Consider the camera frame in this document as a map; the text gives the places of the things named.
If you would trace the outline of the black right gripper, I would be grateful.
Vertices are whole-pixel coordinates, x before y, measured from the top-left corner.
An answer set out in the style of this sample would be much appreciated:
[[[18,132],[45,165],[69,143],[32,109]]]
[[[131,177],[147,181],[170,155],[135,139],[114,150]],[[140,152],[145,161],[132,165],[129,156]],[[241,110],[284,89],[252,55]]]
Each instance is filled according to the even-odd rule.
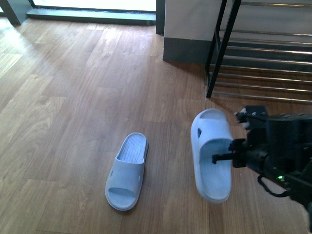
[[[270,116],[265,128],[252,129],[247,139],[235,139],[232,153],[212,155],[212,163],[232,160],[234,167],[249,167],[257,181],[275,197],[290,197],[304,207],[312,205],[312,116]]]

